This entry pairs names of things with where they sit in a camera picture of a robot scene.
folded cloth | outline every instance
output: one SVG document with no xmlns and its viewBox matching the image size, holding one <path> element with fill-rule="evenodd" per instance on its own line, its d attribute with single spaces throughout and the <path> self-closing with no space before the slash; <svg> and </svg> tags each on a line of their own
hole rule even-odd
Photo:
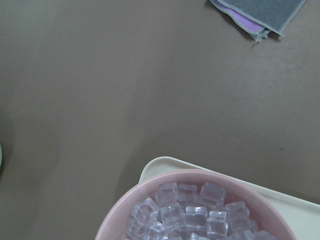
<svg viewBox="0 0 320 240">
<path fill-rule="evenodd" d="M 283 30 L 306 0 L 210 0 L 256 41 Z"/>
</svg>

bowl rim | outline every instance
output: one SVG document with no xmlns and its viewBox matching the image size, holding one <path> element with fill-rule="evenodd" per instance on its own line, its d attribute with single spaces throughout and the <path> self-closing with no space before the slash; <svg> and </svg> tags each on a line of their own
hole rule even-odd
<svg viewBox="0 0 320 240">
<path fill-rule="evenodd" d="M 263 202 L 270 210 L 272 210 L 272 212 L 276 215 L 277 218 L 279 218 L 279 220 L 281 220 L 281 222 L 283 223 L 284 227 L 286 228 L 289 236 L 293 239 L 293 240 L 297 240 L 296 236 L 294 235 L 293 231 L 291 230 L 291 228 L 289 227 L 289 225 L 287 224 L 286 220 L 282 217 L 282 215 L 271 205 L 271 203 L 269 203 L 269 201 L 263 197 L 260 193 L 258 193 L 257 191 L 255 191 L 254 189 L 250 188 L 249 186 L 243 184 L 242 182 L 237 181 L 236 179 L 234 179 L 231 176 L 219 173 L 219 172 L 212 172 L 209 170 L 205 170 L 205 169 L 178 169 L 178 170 L 173 170 L 170 172 L 165 172 L 165 173 L 161 173 L 161 174 L 157 174 L 153 177 L 150 177 L 149 179 L 144 180 L 141 183 L 136 184 L 135 186 L 133 186 L 130 190 L 128 190 L 114 205 L 113 207 L 110 209 L 110 211 L 108 212 L 108 214 L 106 215 L 106 217 L 104 218 L 101 226 L 99 227 L 99 230 L 96 234 L 95 240 L 99 240 L 101 239 L 101 235 L 103 233 L 103 230 L 107 224 L 107 222 L 109 221 L 109 219 L 112 217 L 113 212 L 116 210 L 117 206 L 120 205 L 123 201 L 125 201 L 127 199 L 128 196 L 130 196 L 133 192 L 135 192 L 137 189 L 139 188 L 143 188 L 144 185 L 148 185 L 150 182 L 156 181 L 158 179 L 161 178 L 165 178 L 166 176 L 172 176 L 175 174 L 192 174 L 192 173 L 202 173 L 202 174 L 207 174 L 207 175 L 213 175 L 216 176 L 218 178 L 222 178 L 224 180 L 227 180 L 229 183 L 239 186 L 240 188 L 245 189 L 246 191 L 250 192 L 252 195 L 254 195 L 257 199 L 259 199 L 261 202 Z"/>
</svg>

clear ice cube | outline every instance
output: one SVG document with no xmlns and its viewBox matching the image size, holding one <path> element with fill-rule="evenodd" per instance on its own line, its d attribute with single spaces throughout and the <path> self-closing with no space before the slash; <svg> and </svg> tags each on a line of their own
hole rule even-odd
<svg viewBox="0 0 320 240">
<path fill-rule="evenodd" d="M 180 196 L 176 182 L 160 184 L 155 192 L 155 202 L 159 207 L 178 202 Z"/>
<path fill-rule="evenodd" d="M 181 206 L 196 206 L 199 196 L 198 196 L 198 187 L 191 184 L 178 184 L 179 191 L 179 203 Z"/>
<path fill-rule="evenodd" d="M 138 201 L 131 212 L 132 217 L 140 226 L 149 224 L 157 219 L 159 207 L 150 198 Z"/>
<path fill-rule="evenodd" d="M 251 231 L 253 233 L 256 233 L 259 231 L 259 226 L 258 226 L 257 221 L 250 219 L 250 226 L 251 226 Z"/>
<path fill-rule="evenodd" d="M 166 229 L 158 221 L 146 226 L 144 230 L 143 240 L 164 240 L 166 237 Z"/>
<path fill-rule="evenodd" d="M 225 210 L 227 211 L 226 217 L 228 220 L 236 218 L 249 218 L 249 210 L 246 207 L 244 201 L 236 201 L 224 205 Z"/>
<path fill-rule="evenodd" d="M 253 234 L 254 240 L 277 240 L 277 238 L 266 231 L 258 231 Z"/>
<path fill-rule="evenodd" d="M 187 227 L 206 226 L 208 212 L 205 206 L 186 206 L 185 221 Z"/>
<path fill-rule="evenodd" d="M 128 237 L 130 237 L 132 240 L 142 239 L 144 233 L 144 227 L 140 226 L 134 218 L 131 218 L 128 222 L 128 227 L 126 230 Z"/>
<path fill-rule="evenodd" d="M 182 238 L 183 240 L 188 239 L 187 226 L 186 224 L 178 224 L 172 227 L 168 233 L 169 239 L 171 238 Z"/>
<path fill-rule="evenodd" d="M 207 236 L 215 240 L 225 240 L 227 238 L 228 224 L 227 212 L 210 211 L 207 218 Z"/>
<path fill-rule="evenodd" d="M 255 238 L 250 230 L 245 230 L 233 233 L 227 240 L 255 240 Z"/>
<path fill-rule="evenodd" d="M 210 210 L 216 210 L 224 205 L 226 194 L 224 187 L 207 181 L 201 188 L 198 203 Z"/>
<path fill-rule="evenodd" d="M 204 236 L 199 236 L 193 232 L 191 234 L 190 240 L 210 240 L 210 239 Z"/>
<path fill-rule="evenodd" d="M 226 211 L 229 233 L 251 229 L 252 226 L 249 220 L 250 213 L 244 201 L 229 203 L 220 209 Z"/>
<path fill-rule="evenodd" d="M 187 236 L 188 239 L 190 238 L 191 234 L 197 234 L 201 237 L 207 237 L 207 226 L 189 226 L 187 227 Z"/>
<path fill-rule="evenodd" d="M 163 226 L 168 229 L 174 227 L 174 225 L 186 223 L 185 211 L 177 202 L 160 208 L 160 214 Z"/>
<path fill-rule="evenodd" d="M 250 220 L 245 217 L 238 217 L 230 220 L 228 220 L 228 217 L 227 217 L 227 223 L 228 223 L 229 233 L 241 232 L 244 230 L 251 229 Z"/>
</svg>

pink bowl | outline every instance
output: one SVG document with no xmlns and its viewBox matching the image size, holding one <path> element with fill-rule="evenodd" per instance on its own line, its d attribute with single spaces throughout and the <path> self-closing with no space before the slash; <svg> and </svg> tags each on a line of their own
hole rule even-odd
<svg viewBox="0 0 320 240">
<path fill-rule="evenodd" d="M 259 193 L 233 178 L 207 170 L 183 169 L 154 176 L 131 188 L 113 206 L 105 217 L 95 240 L 125 240 L 131 210 L 137 201 L 154 196 L 158 185 L 169 182 L 189 183 L 201 187 L 212 181 L 227 189 L 225 203 L 243 200 L 250 210 L 250 217 L 278 240 L 297 240 L 282 216 Z"/>
</svg>

white tray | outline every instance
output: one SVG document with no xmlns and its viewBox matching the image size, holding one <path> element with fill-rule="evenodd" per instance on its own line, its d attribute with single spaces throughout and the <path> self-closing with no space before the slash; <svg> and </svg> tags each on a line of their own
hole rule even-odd
<svg viewBox="0 0 320 240">
<path fill-rule="evenodd" d="M 162 156 L 153 159 L 144 167 L 139 183 L 155 175 L 179 169 L 203 169 L 211 171 L 173 157 Z M 268 199 L 286 220 L 298 240 L 320 240 L 320 205 L 237 178 L 235 179 Z"/>
</svg>

